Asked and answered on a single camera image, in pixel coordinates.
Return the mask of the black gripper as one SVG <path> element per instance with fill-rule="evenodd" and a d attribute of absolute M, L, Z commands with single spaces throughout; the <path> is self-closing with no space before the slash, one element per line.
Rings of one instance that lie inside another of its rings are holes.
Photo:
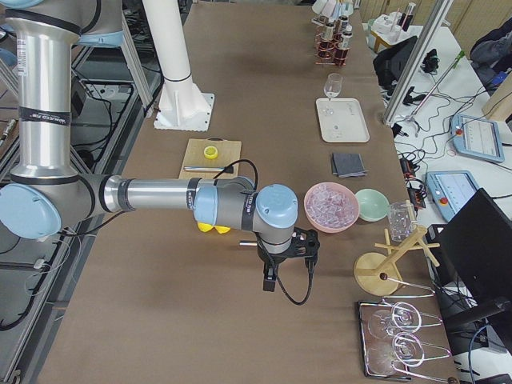
<path fill-rule="evenodd" d="M 286 250 L 281 253 L 271 253 L 266 248 L 266 243 L 257 238 L 258 256 L 269 266 L 272 265 L 270 260 L 278 265 L 292 258 L 301 258 L 305 261 L 306 266 L 315 266 L 318 262 L 318 249 L 320 247 L 318 232 L 295 227 L 290 240 L 291 242 Z"/>

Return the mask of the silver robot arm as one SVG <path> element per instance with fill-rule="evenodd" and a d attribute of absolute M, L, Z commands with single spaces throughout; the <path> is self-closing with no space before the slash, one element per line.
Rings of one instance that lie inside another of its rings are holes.
<path fill-rule="evenodd" d="M 302 258 L 313 269 L 315 231 L 296 227 L 298 200 L 287 186 L 258 189 L 244 177 L 137 180 L 81 174 L 70 164 L 71 48 L 120 46 L 119 1 L 7 1 L 17 36 L 20 160 L 1 190 L 1 221 L 38 239 L 104 213 L 188 209 L 201 223 L 251 231 L 275 269 Z"/>

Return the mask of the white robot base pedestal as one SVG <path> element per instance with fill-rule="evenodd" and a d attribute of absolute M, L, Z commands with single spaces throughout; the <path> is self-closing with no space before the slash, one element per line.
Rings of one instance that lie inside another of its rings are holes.
<path fill-rule="evenodd" d="M 214 95 L 194 83 L 178 3 L 146 0 L 143 6 L 164 77 L 154 127 L 207 131 Z"/>

